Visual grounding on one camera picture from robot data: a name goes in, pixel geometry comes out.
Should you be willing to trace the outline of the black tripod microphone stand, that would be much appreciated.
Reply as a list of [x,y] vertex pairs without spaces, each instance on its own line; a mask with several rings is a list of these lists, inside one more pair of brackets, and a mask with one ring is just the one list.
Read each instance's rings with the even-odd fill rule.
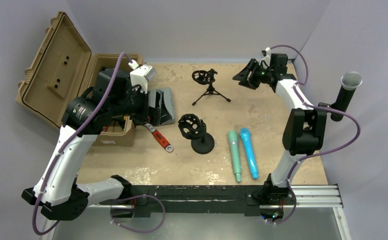
[[207,85],[207,89],[206,91],[198,98],[196,99],[192,105],[194,106],[202,97],[204,96],[213,96],[213,95],[217,95],[217,96],[221,96],[223,97],[227,102],[231,102],[231,100],[227,97],[225,97],[224,95],[222,95],[221,93],[219,93],[218,91],[216,91],[216,89],[214,88],[213,86],[213,83],[215,82],[215,75],[217,75],[218,72],[215,71],[213,68],[211,68],[210,70],[208,71],[205,71],[205,70],[196,70],[192,73],[192,79],[200,84],[200,85]]

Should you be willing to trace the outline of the blue microphone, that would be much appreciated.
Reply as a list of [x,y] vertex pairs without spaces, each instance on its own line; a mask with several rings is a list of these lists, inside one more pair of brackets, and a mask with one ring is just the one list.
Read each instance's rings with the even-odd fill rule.
[[245,151],[251,177],[252,179],[256,180],[259,178],[259,173],[258,173],[258,167],[256,163],[254,150],[253,150],[251,133],[248,128],[240,129],[240,138],[244,146],[244,151]]

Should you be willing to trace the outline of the green microphone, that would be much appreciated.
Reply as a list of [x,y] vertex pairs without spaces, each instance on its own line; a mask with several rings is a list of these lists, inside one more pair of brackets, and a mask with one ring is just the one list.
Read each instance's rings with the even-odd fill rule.
[[242,181],[242,168],[238,147],[238,135],[235,130],[230,130],[227,134],[229,148],[231,152],[232,168],[237,183]]

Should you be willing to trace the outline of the black silver-head microphone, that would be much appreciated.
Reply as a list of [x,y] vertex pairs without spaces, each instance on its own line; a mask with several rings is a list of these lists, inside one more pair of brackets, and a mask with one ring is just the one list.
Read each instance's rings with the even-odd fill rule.
[[362,76],[356,71],[344,74],[341,77],[341,88],[337,98],[330,107],[341,112],[346,112],[355,90],[362,84],[362,82]]

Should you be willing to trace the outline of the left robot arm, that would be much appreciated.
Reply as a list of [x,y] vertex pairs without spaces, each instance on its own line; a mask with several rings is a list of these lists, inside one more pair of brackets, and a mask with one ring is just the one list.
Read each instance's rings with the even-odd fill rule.
[[35,213],[53,221],[71,221],[90,205],[114,200],[123,205],[131,198],[130,183],[114,175],[105,181],[77,184],[87,151],[113,120],[129,116],[150,130],[167,151],[172,145],[149,122],[148,83],[156,71],[142,65],[130,73],[108,68],[98,74],[96,86],[73,99],[63,115],[59,139],[39,182],[22,192]]

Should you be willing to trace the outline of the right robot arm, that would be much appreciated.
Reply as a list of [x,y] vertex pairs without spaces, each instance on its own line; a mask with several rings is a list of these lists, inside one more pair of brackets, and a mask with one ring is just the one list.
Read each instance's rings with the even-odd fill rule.
[[262,61],[250,59],[233,79],[239,85],[257,89],[267,84],[290,111],[283,136],[285,149],[281,160],[263,184],[252,196],[273,204],[290,194],[291,180],[305,157],[313,155],[323,145],[327,114],[315,109],[299,88],[293,74],[287,73],[288,57],[284,53],[272,53]]

